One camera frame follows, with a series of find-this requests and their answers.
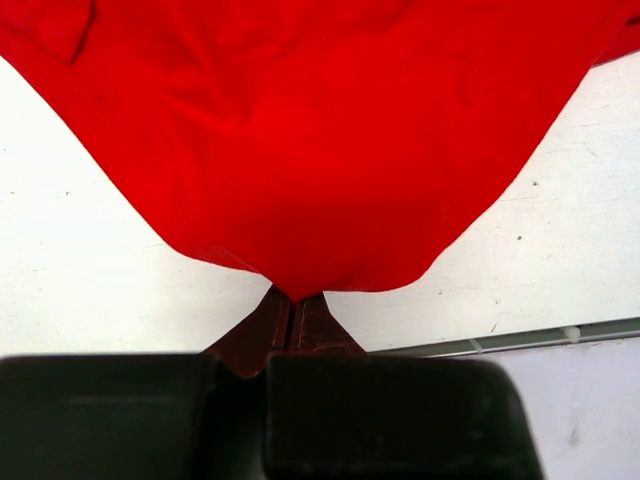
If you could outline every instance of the red fabric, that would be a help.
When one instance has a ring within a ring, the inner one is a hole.
[[[0,55],[169,245],[298,300],[420,277],[638,7],[0,0]]]
[[[638,50],[640,50],[640,7],[616,35],[611,45],[600,55],[598,63],[609,62]]]

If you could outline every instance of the white table surface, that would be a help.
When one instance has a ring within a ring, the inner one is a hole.
[[[515,383],[546,480],[637,480],[640,339],[485,355]]]
[[[267,287],[167,247],[0,60],[0,356],[200,350]],[[640,55],[589,73],[420,281],[328,300],[369,350],[640,315]]]

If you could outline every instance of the gray metal strip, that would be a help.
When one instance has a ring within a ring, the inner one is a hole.
[[[640,337],[640,317],[510,335],[496,335],[454,342],[378,350],[370,353],[372,355],[397,355],[403,357],[450,357],[634,337]]]

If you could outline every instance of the white background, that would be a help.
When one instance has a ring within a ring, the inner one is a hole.
[[[520,390],[547,480],[640,478],[640,339],[485,359]]]

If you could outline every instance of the red cloth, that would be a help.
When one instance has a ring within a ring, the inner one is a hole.
[[[298,300],[420,277],[639,7],[0,0],[0,55],[169,245]]]

